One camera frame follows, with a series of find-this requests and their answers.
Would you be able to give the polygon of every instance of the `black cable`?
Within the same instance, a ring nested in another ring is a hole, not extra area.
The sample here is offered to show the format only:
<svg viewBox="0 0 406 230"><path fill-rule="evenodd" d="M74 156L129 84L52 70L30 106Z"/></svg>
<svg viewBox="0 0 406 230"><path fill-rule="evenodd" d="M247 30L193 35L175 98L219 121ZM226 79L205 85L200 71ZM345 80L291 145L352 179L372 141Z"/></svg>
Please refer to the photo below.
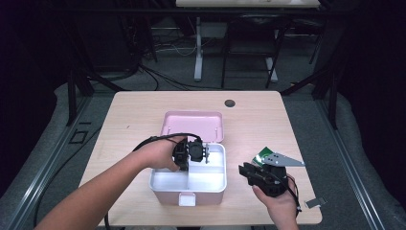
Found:
<svg viewBox="0 0 406 230"><path fill-rule="evenodd" d="M129 77L133 76L135 73L137 73L137 69L138 68L132 68L128 71L126 71L123 75L119 75L119 76L114 76L114 77L104 77L106 80L109 81L118 81L118 80L124 80L124 79L128 79Z"/></svg>
<svg viewBox="0 0 406 230"><path fill-rule="evenodd" d="M298 186L296 185L295 180L291 177L287 175L287 178L292 180L293 184L295 185L295 189L296 189L296 194L290 189L288 184L283 183L283 181L281 179L279 179L275 174L268 172L274 179L278 180L279 182L281 182L281 184L284 186L284 188L293 196L293 199L295 200L296 203L296 216L299 215L299 213L302 211L302 207L301 204L299 202L299 190L298 190Z"/></svg>
<svg viewBox="0 0 406 230"><path fill-rule="evenodd" d="M190 44L194 44L195 41L192 40L191 38L188 38L186 36L178 36L175 39L172 40L167 40L167 41L162 41L161 37L174 37L174 36L169 36L171 33L166 34L166 35L155 35L153 38L156 38L155 42L155 46L162 46L165 44L170 44L170 45L175 45L175 44L182 44L182 43L190 43Z"/></svg>
<svg viewBox="0 0 406 230"><path fill-rule="evenodd" d="M182 88L173 85L173 84L170 83L169 81L171 81L171 82L173 82L173 83L175 83L175 84L182 85L182 86L184 87L183 90L190 90L190 89L187 88L187 87L202 88L202 89L218 89L218 90L224 90L224 89L225 89L225 88L220 88L220 87L198 86L198 85L185 84L185 83L181 83L181 82L179 82L179 81L177 81L177 80L174 80L173 78L171 78L171 77L169 77L169 76L167 76L167 75L165 75L165 74L163 74L163 73L160 73L160 72L158 72L158 71L156 71L156 70L150 69L150 68L144 66L143 64L140 64L140 68L142 68L144 71L149 71L149 72L155 74L156 76L162 78L164 81L166 81L167 83L169 83L170 85L172 85L173 87L176 87L176 88L178 88L178 89L182 89ZM226 90L241 90L241 89L227 88Z"/></svg>
<svg viewBox="0 0 406 230"><path fill-rule="evenodd" d="M40 192L40 195L38 197L38 201L36 202L36 206L35 206L35 211L34 211L34 228L36 228L37 226L37 218L38 218L38 211L39 211L39 206L41 204L41 200L45 195L45 192L48 190L49 186L51 185L51 183L54 181L54 179L56 178L56 176L59 174L59 172L66 166L66 164L74 157L78 154L78 152L102 129L102 127L100 126L98 129L96 129L93 134L89 137L89 139L87 139L87 141L85 141L79 148L78 150L76 150L68 159L65 160L65 162L63 162L63 164L59 167L59 169L54 173L54 175L48 180L47 184L45 185L44 189Z"/></svg>
<svg viewBox="0 0 406 230"><path fill-rule="evenodd" d="M146 145L146 144L149 144L149 143L151 143L151 142L159 141L159 140L167 140L167 141L171 141L171 142L173 142L173 143L176 143L176 142L174 142L174 141L172 141L172 140L169 139L170 137L175 137L175 136L191 136L191 137L196 138L197 141L202 142L201 137L198 136L198 135L196 135L196 134L193 134L193 133L188 133L188 132L185 132L185 133L183 133L183 132L181 132L181 133L172 133L172 134L163 135L163 136L151 136L151 137L149 137L148 139L146 139L146 140L144 140L143 142L141 142L140 144L138 144L138 146L135 147L133 151L139 150L142 146L144 146L144 145ZM110 229L111 229L110 224L109 224L109 222L108 222L108 212L107 212L107 214L104 216L104 225L105 225L105 228L106 228L107 230L110 230Z"/></svg>
<svg viewBox="0 0 406 230"><path fill-rule="evenodd" d="M145 69L143 69L143 71L146 72L147 74L149 74L149 75L153 78L153 80L155 81L155 88L154 88L153 91L157 91L158 88L159 88L159 82L158 82L158 80L157 80L151 73L149 73L148 71L146 71Z"/></svg>

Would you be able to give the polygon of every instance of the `chair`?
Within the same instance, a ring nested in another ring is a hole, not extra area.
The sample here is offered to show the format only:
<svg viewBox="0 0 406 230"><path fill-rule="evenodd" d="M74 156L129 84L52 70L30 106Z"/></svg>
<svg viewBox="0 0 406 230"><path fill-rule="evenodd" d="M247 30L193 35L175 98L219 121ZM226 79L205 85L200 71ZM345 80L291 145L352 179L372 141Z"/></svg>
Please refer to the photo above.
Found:
<svg viewBox="0 0 406 230"><path fill-rule="evenodd" d="M323 35L325 33L326 24L326 20L322 18L295 18L292 20L291 28L295 30L295 34L317 35L316 46L313 54L311 55L309 64L313 63L317 51L320 48L320 44L322 43Z"/></svg>
<svg viewBox="0 0 406 230"><path fill-rule="evenodd" d="M268 88L290 22L286 16L272 14L244 14L230 20L223 48L221 88L224 88L227 58L231 55L272 58L272 65L266 68L265 87Z"/></svg>

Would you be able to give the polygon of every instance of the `white container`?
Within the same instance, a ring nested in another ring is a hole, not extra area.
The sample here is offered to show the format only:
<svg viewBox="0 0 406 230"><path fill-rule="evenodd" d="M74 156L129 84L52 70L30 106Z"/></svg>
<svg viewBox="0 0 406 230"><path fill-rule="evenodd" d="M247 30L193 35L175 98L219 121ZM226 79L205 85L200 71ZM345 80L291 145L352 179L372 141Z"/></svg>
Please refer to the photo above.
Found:
<svg viewBox="0 0 406 230"><path fill-rule="evenodd" d="M200 136L209 158L189 161L187 172L152 170L149 186L163 204L195 206L219 204L227 186L226 151L222 116L212 111L170 111L165 115L161 134L188 132Z"/></svg>

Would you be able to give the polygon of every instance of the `black fabric backdrop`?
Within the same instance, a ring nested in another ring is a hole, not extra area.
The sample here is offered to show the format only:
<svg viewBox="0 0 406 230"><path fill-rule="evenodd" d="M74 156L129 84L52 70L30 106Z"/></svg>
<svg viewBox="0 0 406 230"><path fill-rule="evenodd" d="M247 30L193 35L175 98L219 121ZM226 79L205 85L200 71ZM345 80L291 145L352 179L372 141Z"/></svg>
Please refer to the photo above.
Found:
<svg viewBox="0 0 406 230"><path fill-rule="evenodd" d="M399 1L372 0L361 17L340 92L350 101L365 153L406 208L406 16Z"/></svg>
<svg viewBox="0 0 406 230"><path fill-rule="evenodd" d="M2 1L0 34L2 196L52 117L66 66L34 1Z"/></svg>

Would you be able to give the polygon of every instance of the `human hand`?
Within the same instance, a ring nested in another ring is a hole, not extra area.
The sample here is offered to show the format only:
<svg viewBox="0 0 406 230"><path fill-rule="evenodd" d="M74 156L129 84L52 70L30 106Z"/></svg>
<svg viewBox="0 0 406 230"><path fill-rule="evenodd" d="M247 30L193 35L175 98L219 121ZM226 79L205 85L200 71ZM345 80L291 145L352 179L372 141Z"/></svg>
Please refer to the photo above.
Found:
<svg viewBox="0 0 406 230"><path fill-rule="evenodd" d="M163 169L168 168L171 171L179 170L172 159L173 149L176 144L187 138L186 136L174 136L148 143L132 153L141 155L141 160L145 168Z"/></svg>
<svg viewBox="0 0 406 230"><path fill-rule="evenodd" d="M295 185L291 179L288 179L288 185L292 191L295 191ZM253 191L257 198L266 206L269 217L274 221L278 229L299 229L296 222L297 207L292 194L285 191L277 197L272 197L266 195L260 187L256 185L253 186Z"/></svg>

